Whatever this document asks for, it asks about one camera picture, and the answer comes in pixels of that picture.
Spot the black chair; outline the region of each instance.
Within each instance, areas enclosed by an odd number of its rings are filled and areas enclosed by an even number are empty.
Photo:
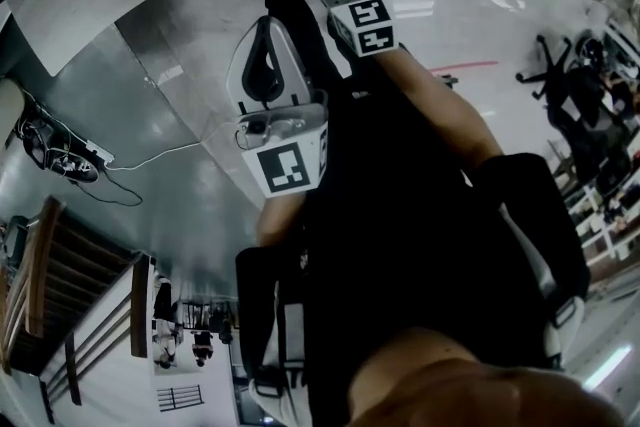
[[[547,71],[545,73],[534,75],[533,77],[529,78],[524,78],[522,73],[518,73],[516,75],[516,80],[521,84],[534,84],[536,82],[544,82],[545,84],[544,86],[542,86],[542,89],[539,93],[536,93],[535,91],[532,93],[533,97],[536,100],[540,100],[540,98],[542,98],[547,92],[549,86],[561,80],[564,76],[565,63],[567,61],[567,57],[569,57],[571,49],[573,48],[573,44],[571,43],[571,40],[569,38],[564,38],[564,42],[567,44],[567,48],[563,52],[558,62],[554,64],[553,60],[551,59],[551,53],[549,52],[549,47],[547,46],[547,41],[545,40],[544,36],[538,36],[537,41],[538,43],[540,43],[540,45],[542,45],[542,49],[544,50],[544,56],[547,61]]]
[[[602,103],[602,81],[591,68],[554,75],[545,84],[549,123],[565,138],[582,185],[593,184],[603,199],[615,194],[632,171],[627,153],[631,134]],[[565,110],[571,98],[578,113]]]

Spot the white wall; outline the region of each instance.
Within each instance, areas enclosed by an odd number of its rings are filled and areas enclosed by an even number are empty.
[[[584,382],[616,349],[631,345],[631,354],[595,390],[616,404],[625,418],[640,402],[640,293],[614,302],[611,298],[632,289],[634,273],[612,283],[609,294],[595,307],[590,305],[567,362],[568,372]]]
[[[202,369],[195,365],[191,351],[193,336],[185,334],[185,342],[178,347],[183,363],[188,359],[193,360],[193,365],[188,366],[190,373],[175,375],[158,375],[155,379],[156,389],[177,388],[182,386],[200,385],[203,405],[167,411],[160,414],[160,425],[166,427],[235,427],[238,425],[236,416],[235,398],[233,395],[233,382],[231,379],[231,361],[229,358],[229,346],[223,345],[220,340],[212,340],[213,356]]]
[[[4,27],[4,24],[7,23],[7,20],[11,16],[11,10],[9,9],[9,4],[6,1],[0,4],[0,31]]]
[[[130,269],[116,283],[111,290],[96,305],[91,315],[83,321],[75,332],[76,350],[80,344],[98,327],[113,309],[131,291],[133,270]],[[153,360],[151,351],[151,310],[153,297],[153,267],[151,267],[147,286],[147,359],[131,356],[130,337],[126,337],[100,363],[91,369],[79,382],[82,406],[71,402],[69,393],[53,404],[56,422],[60,421],[66,427],[112,427],[114,425],[157,425],[160,415],[156,391],[153,384]],[[115,316],[115,322],[122,313]],[[78,366],[78,373],[100,354],[114,339],[123,333],[130,323],[125,321],[115,330],[87,361]],[[109,326],[106,326],[93,342],[95,343]],[[85,350],[78,353],[76,361],[82,357]],[[58,350],[53,360],[45,368],[41,377],[49,380],[64,364],[64,348]]]
[[[50,425],[40,393],[40,381],[17,370],[13,370],[11,376],[0,371],[0,411],[16,427]]]

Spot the tiled floor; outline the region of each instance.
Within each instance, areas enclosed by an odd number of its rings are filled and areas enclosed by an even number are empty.
[[[308,1],[318,19],[326,18],[318,0]],[[596,27],[606,7],[590,0],[393,1],[403,43],[429,68],[454,67],[450,73],[460,79],[456,90],[483,114],[505,151],[551,156],[547,141],[561,137],[549,126],[541,103],[531,97],[534,86],[520,85],[514,76],[537,65],[537,34],[551,42],[562,35],[574,38]],[[263,0],[149,0],[118,26],[143,65],[154,69],[154,80],[162,82],[160,88],[187,125],[195,133],[210,134],[232,118],[227,68],[241,37],[263,14]],[[147,30],[131,30],[140,23]],[[165,56],[160,66],[159,54]],[[486,65],[457,68],[472,63]],[[348,73],[344,62],[341,66]],[[260,206],[260,191],[229,140],[219,135],[206,146]]]

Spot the shoulder strap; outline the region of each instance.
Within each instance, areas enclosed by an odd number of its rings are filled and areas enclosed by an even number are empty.
[[[311,427],[305,378],[304,278],[276,283],[275,322],[262,366],[250,383],[254,400],[287,426]]]
[[[546,161],[533,154],[494,157],[482,164],[473,185],[489,208],[506,205],[547,263],[556,288],[584,299],[591,275]]]
[[[500,206],[499,212],[520,243],[547,305],[549,322],[543,336],[544,349],[547,358],[549,358],[550,366],[562,368],[563,356],[573,343],[584,318],[584,301],[581,297],[567,294],[565,290],[558,287],[546,260],[520,226],[511,218],[504,203]]]

